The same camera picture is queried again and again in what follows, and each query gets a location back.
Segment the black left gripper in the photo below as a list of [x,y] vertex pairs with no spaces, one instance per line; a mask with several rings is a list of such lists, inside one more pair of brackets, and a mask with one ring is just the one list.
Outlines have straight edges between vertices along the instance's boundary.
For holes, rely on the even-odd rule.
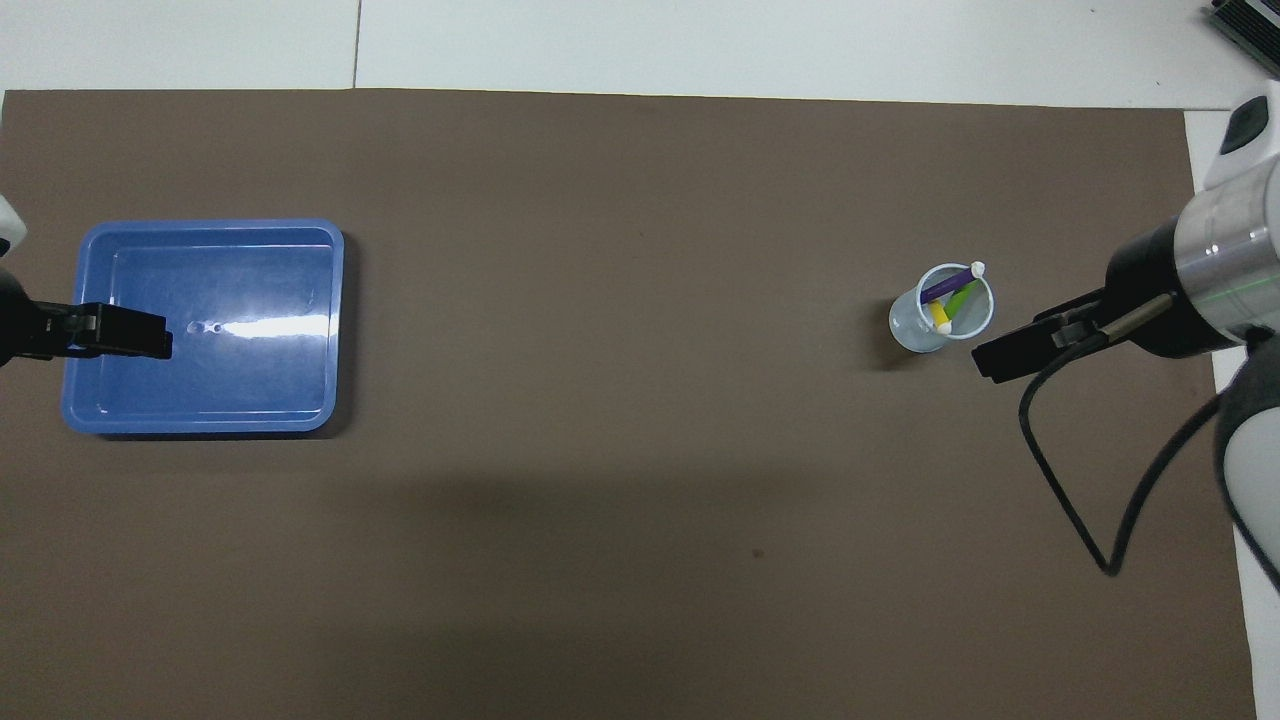
[[15,357],[169,360],[172,355],[173,333],[165,316],[111,304],[33,301],[20,282],[1,269],[1,366]]

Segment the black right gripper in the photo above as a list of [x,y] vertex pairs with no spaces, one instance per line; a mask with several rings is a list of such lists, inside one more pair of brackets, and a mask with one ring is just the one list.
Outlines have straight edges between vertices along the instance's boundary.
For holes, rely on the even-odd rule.
[[1171,306],[1126,338],[1148,354],[1184,359],[1229,348],[1233,342],[1194,309],[1178,277],[1174,242],[1178,219],[1126,241],[1111,256],[1101,288],[1042,311],[1033,322],[972,350],[982,378],[1002,384],[1046,369],[1065,348],[1055,336],[1071,322],[1102,328],[1166,295]]

